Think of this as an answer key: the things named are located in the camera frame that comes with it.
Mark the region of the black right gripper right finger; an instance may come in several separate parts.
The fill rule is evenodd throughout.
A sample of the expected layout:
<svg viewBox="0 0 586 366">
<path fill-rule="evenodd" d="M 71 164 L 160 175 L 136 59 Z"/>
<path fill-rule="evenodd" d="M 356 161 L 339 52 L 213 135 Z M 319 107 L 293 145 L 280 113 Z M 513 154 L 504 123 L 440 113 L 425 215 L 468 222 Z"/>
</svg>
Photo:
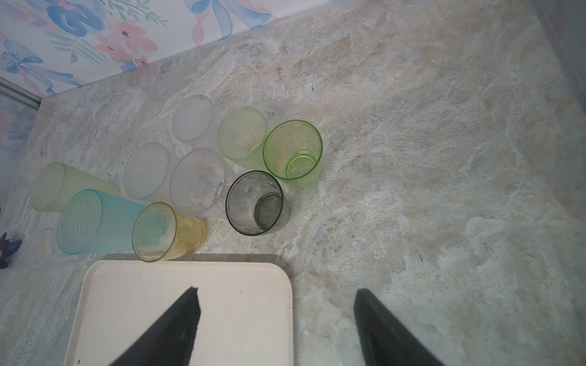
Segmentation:
<svg viewBox="0 0 586 366">
<path fill-rule="evenodd" d="M 368 289 L 359 289 L 353 306 L 367 365 L 441 365 Z"/>
</svg>

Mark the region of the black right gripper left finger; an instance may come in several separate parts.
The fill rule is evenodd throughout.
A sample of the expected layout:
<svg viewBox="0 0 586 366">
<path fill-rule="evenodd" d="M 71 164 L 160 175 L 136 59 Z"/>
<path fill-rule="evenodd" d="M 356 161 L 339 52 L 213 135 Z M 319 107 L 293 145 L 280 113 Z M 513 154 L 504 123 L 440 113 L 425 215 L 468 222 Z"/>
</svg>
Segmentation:
<svg viewBox="0 0 586 366">
<path fill-rule="evenodd" d="M 188 365 L 201 308 L 198 290 L 186 290 L 113 365 Z"/>
</svg>

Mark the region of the dimpled teal plastic cup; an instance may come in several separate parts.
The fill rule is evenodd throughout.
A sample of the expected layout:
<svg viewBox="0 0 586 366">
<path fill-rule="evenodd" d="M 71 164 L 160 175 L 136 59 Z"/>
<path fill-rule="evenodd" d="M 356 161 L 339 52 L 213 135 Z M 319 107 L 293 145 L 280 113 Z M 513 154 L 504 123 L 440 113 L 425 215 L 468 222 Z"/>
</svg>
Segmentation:
<svg viewBox="0 0 586 366">
<path fill-rule="evenodd" d="M 132 250 L 134 224 L 144 206 L 94 189 L 70 199 L 56 230 L 61 251 L 71 256 Z"/>
</svg>

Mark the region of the small clear glass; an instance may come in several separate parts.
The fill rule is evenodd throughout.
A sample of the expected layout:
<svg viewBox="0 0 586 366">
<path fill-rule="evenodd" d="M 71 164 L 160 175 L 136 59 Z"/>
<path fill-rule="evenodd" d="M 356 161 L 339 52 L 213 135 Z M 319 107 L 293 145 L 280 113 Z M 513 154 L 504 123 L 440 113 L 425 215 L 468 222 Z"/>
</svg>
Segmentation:
<svg viewBox="0 0 586 366">
<path fill-rule="evenodd" d="M 30 244 L 32 254 L 29 265 L 34 270 L 55 269 L 67 263 L 68 256 L 60 249 L 55 230 L 41 230 L 30 240 Z"/>
</svg>

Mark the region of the dimpled yellow-green plastic cup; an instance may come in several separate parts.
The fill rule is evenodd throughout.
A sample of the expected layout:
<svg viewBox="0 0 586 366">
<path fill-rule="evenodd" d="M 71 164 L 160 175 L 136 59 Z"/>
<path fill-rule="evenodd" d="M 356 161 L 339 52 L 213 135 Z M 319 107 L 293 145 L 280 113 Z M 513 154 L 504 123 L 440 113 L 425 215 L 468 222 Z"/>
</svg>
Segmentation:
<svg viewBox="0 0 586 366">
<path fill-rule="evenodd" d="M 55 162 L 43 168 L 35 179 L 30 205 L 37 211 L 60 213 L 74 195 L 85 189 L 120 195 L 120 190 L 109 181 Z"/>
</svg>

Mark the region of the smooth green plastic cup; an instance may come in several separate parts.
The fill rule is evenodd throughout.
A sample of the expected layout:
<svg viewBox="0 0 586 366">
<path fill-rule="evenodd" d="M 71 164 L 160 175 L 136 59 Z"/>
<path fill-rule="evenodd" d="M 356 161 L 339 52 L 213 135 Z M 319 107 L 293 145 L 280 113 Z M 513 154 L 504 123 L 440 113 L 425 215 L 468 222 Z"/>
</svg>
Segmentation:
<svg viewBox="0 0 586 366">
<path fill-rule="evenodd" d="M 304 190 L 319 180 L 323 152 L 323 139 L 314 125 L 305 120 L 288 120 L 269 133 L 262 158 L 270 174 Z"/>
</svg>

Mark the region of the dimpled light green cup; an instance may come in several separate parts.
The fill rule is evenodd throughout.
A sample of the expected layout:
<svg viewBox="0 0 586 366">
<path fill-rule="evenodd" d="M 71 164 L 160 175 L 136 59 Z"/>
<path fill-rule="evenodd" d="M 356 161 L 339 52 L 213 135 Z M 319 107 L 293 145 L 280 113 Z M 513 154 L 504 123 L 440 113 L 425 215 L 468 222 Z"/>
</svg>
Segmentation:
<svg viewBox="0 0 586 366">
<path fill-rule="evenodd" d="M 260 110 L 250 106 L 236 108 L 218 128 L 218 149 L 244 169 L 266 171 L 262 149 L 268 134 L 269 125 Z"/>
</svg>

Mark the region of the cream plastic tray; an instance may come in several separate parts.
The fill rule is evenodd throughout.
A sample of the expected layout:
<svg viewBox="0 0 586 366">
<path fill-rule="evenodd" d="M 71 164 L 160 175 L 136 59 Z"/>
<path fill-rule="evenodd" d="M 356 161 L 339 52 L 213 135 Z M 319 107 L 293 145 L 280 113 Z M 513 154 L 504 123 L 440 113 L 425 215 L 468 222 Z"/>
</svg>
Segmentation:
<svg viewBox="0 0 586 366">
<path fill-rule="evenodd" d="M 279 266 L 122 260 L 87 271 L 65 364 L 111 364 L 189 288 L 201 308 L 191 364 L 294 364 L 292 286 Z"/>
</svg>

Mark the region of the yellow plastic cup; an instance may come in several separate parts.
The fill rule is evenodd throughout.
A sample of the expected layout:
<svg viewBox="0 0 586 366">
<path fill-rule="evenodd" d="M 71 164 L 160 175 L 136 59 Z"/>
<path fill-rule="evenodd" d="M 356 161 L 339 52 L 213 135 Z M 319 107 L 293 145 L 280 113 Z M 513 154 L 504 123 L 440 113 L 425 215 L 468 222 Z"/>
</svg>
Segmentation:
<svg viewBox="0 0 586 366">
<path fill-rule="evenodd" d="M 185 216 L 167 203 L 156 202 L 138 216 L 131 242 L 140 260 L 154 263 L 197 252 L 206 236 L 207 229 L 202 219 Z"/>
</svg>

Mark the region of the smooth clear plastic cup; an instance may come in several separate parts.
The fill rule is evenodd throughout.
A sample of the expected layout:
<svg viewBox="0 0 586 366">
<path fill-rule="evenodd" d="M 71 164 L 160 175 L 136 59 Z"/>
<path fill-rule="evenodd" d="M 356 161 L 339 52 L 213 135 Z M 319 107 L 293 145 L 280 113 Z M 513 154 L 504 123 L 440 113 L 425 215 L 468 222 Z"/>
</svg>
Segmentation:
<svg viewBox="0 0 586 366">
<path fill-rule="evenodd" d="M 225 215 L 225 202 L 236 172 L 212 149 L 194 149 L 186 154 L 170 180 L 172 206 L 192 217 Z"/>
</svg>

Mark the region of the smoky grey plastic cup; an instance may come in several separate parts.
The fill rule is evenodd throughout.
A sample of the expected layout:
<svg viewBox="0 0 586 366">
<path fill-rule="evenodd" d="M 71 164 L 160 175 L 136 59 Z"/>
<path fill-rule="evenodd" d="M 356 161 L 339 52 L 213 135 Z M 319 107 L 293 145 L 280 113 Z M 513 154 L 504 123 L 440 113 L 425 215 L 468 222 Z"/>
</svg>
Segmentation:
<svg viewBox="0 0 586 366">
<path fill-rule="evenodd" d="M 281 185 L 268 172 L 253 170 L 239 176 L 225 201 L 230 225 L 244 236 L 261 236 L 284 228 L 290 204 Z"/>
</svg>

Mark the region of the dimpled clear cup front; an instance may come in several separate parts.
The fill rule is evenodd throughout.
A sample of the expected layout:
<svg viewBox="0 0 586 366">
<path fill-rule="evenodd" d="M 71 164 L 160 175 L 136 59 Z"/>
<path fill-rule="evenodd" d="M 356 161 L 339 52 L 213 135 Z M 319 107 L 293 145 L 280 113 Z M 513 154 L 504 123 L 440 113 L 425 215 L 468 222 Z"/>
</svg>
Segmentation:
<svg viewBox="0 0 586 366">
<path fill-rule="evenodd" d="M 123 177 L 126 193 L 139 201 L 172 204 L 170 180 L 181 158 L 160 143 L 145 143 L 129 158 Z"/>
</svg>

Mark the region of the dimpled clear cup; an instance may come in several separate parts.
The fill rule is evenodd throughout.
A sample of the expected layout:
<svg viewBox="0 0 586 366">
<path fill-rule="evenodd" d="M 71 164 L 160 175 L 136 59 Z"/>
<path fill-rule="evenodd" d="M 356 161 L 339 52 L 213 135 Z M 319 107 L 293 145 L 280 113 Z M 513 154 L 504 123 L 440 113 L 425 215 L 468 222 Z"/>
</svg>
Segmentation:
<svg viewBox="0 0 586 366">
<path fill-rule="evenodd" d="M 139 201 L 172 204 L 170 180 L 181 158 L 160 143 L 145 143 L 129 158 L 123 177 L 126 193 Z"/>
<path fill-rule="evenodd" d="M 193 149 L 213 149 L 217 145 L 218 128 L 224 119 L 219 109 L 205 95 L 185 99 L 172 119 L 174 137 Z"/>
</svg>

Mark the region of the purple yellow toy figure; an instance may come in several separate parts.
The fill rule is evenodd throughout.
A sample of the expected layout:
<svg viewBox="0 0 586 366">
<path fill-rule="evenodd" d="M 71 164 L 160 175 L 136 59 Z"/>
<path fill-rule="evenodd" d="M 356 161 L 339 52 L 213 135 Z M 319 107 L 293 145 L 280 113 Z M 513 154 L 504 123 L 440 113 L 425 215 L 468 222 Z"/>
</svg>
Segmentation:
<svg viewBox="0 0 586 366">
<path fill-rule="evenodd" d="M 20 245 L 22 244 L 21 240 L 16 240 L 11 242 L 7 238 L 7 233 L 4 233 L 0 238 L 0 268 L 5 269 L 8 267 L 8 258 L 15 253 L 17 253 Z"/>
</svg>

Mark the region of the dimpled clear cup rear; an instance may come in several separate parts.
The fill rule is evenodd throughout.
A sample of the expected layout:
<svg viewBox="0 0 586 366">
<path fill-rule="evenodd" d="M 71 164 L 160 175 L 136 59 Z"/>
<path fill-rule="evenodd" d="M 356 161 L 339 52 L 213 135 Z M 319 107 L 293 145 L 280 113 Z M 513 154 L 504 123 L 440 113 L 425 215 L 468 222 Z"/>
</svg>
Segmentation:
<svg viewBox="0 0 586 366">
<path fill-rule="evenodd" d="M 205 95 L 185 99 L 172 119 L 174 137 L 193 149 L 213 149 L 217 145 L 218 128 L 224 119 L 219 109 Z"/>
</svg>

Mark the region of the aluminium left corner post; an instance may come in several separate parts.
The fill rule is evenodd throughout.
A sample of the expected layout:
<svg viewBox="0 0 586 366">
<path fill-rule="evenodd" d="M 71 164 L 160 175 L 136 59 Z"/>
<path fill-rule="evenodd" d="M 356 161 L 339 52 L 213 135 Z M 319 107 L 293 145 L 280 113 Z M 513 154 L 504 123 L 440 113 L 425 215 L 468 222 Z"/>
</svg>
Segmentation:
<svg viewBox="0 0 586 366">
<path fill-rule="evenodd" d="M 22 104 L 27 105 L 28 107 L 38 110 L 41 106 L 41 99 L 38 96 L 33 95 L 25 89 L 3 78 L 0 79 L 0 89 L 2 95 L 5 95 L 18 102 L 21 102 Z"/>
</svg>

